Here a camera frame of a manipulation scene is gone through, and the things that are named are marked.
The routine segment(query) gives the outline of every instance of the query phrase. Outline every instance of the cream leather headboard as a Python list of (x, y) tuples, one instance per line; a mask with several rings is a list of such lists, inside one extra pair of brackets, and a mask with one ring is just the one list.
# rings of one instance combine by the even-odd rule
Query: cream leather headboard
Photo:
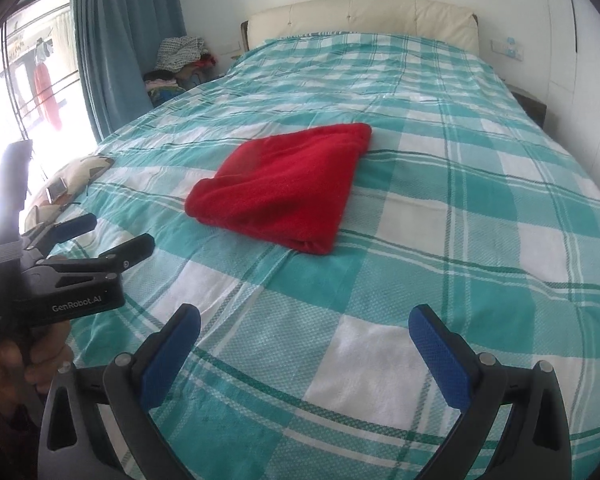
[(312, 0), (264, 10), (247, 23), (245, 47), (311, 32), (374, 32), (446, 41), (478, 55), (473, 11), (430, 0)]

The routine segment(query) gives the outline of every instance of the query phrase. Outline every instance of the human hand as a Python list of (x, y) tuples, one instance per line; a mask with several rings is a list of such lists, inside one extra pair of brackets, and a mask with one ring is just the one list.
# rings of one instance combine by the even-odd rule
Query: human hand
[[(34, 384), (36, 390), (46, 394), (51, 386), (51, 380), (58, 368), (65, 361), (72, 361), (74, 352), (66, 344), (66, 338), (71, 330), (71, 323), (63, 321), (48, 327), (31, 348), (31, 364), (24, 370), (25, 380)], [(0, 342), (0, 413), (11, 418), (19, 404), (13, 383), (10, 380), (10, 368), (22, 366), (22, 356), (16, 343), (10, 340)]]

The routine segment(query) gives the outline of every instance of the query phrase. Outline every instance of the sleeve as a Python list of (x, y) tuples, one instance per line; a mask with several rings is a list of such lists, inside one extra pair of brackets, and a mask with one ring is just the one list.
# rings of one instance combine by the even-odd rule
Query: sleeve
[(35, 480), (38, 468), (38, 428), (20, 406), (11, 421), (0, 414), (0, 479)]

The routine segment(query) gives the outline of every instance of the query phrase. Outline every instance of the plaid bedspread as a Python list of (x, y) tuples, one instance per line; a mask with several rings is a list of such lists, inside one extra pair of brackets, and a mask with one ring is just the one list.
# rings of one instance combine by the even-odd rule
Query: plaid bedspread
[[(351, 121), (373, 134), (332, 254), (183, 213), (245, 140)], [(411, 342), (419, 303), (504, 364), (550, 361), (574, 478), (600, 460), (600, 192), (477, 57), (405, 36), (285, 38), (99, 151), (116, 163), (69, 213), (98, 227), (61, 249), (144, 232), (157, 249), (125, 273), (127, 305), (76, 320), (71, 342), (79, 364), (104, 364), (181, 303), (200, 309), (198, 344), (152, 412), (198, 478), (414, 478), (458, 416)]]

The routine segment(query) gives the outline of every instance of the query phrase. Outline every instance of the dark wooden nightstand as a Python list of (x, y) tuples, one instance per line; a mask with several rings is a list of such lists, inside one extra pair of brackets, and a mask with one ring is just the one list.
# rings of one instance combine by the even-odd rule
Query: dark wooden nightstand
[(533, 97), (529, 92), (524, 91), (522, 88), (507, 84), (507, 88), (516, 98), (516, 101), (522, 106), (522, 109), (526, 114), (535, 122), (538, 126), (544, 129), (544, 118), (546, 117), (546, 104), (541, 103)]

